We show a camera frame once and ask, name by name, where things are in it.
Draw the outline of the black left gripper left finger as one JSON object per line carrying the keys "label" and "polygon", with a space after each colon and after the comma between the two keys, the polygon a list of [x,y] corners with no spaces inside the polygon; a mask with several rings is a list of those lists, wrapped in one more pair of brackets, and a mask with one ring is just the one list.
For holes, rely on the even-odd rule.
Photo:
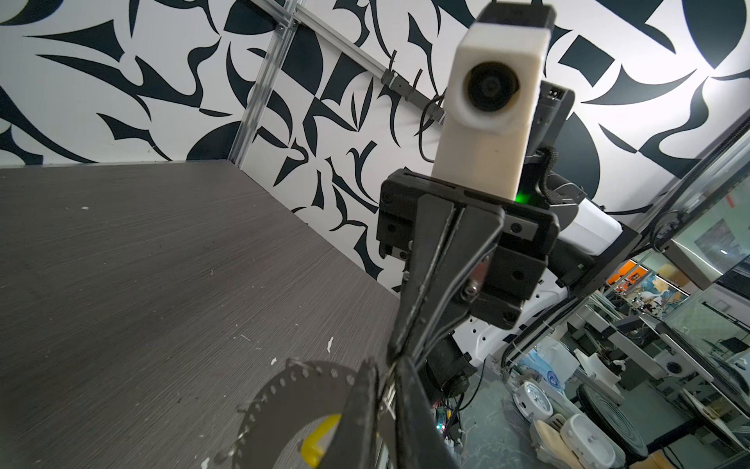
{"label": "black left gripper left finger", "polygon": [[376,461],[379,371],[364,360],[355,376],[333,440],[320,468],[372,468]]}

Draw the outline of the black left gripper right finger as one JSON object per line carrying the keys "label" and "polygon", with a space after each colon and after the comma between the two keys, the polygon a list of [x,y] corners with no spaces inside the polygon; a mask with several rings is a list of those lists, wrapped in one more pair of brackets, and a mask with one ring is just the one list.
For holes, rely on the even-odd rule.
{"label": "black left gripper right finger", "polygon": [[396,468],[458,468],[439,435],[432,407],[408,356],[394,363]]}

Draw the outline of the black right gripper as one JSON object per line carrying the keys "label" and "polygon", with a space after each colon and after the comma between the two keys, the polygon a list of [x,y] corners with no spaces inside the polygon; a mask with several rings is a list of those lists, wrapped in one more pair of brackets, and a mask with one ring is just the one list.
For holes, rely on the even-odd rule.
{"label": "black right gripper", "polygon": [[560,232],[549,210],[407,169],[381,186],[376,238],[409,273],[387,360],[429,353],[437,329],[470,315],[511,328],[531,299]]}

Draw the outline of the yellow key tag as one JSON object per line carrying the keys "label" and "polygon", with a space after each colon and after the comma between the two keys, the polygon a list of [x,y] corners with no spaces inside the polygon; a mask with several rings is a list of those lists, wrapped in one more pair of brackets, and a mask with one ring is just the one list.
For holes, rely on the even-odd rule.
{"label": "yellow key tag", "polygon": [[327,416],[322,420],[318,427],[310,433],[300,445],[300,455],[311,468],[318,468],[320,461],[326,454],[333,437],[335,436],[339,422],[340,414]]}

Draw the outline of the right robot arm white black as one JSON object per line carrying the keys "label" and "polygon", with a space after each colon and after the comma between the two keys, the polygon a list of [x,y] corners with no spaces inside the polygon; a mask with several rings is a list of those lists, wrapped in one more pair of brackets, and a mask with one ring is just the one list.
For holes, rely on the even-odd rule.
{"label": "right robot arm white black", "polygon": [[638,242],[553,170],[573,101],[542,83],[517,200],[408,169],[382,184],[377,238],[405,262],[387,360],[412,363],[430,402],[463,393],[487,356],[591,294]]}

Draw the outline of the black wall hook rail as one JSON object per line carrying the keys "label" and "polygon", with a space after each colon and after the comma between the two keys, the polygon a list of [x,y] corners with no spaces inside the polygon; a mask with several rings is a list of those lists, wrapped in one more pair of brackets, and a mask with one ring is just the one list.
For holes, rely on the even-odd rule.
{"label": "black wall hook rail", "polygon": [[418,88],[424,72],[423,68],[419,68],[414,78],[409,80],[395,69],[396,56],[398,56],[398,51],[394,50],[390,56],[388,68],[381,76],[381,83],[387,89],[396,92],[404,101],[418,107],[420,111],[424,111],[425,115],[433,122],[443,124],[445,111],[439,105],[439,100],[434,101],[428,98]]}

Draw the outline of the wall-mounted monitor screen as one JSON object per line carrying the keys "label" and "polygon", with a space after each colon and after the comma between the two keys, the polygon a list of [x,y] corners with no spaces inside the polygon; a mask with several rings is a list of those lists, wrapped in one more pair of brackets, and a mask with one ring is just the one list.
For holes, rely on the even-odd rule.
{"label": "wall-mounted monitor screen", "polygon": [[691,213],[664,256],[704,290],[749,256],[749,176],[736,176]]}

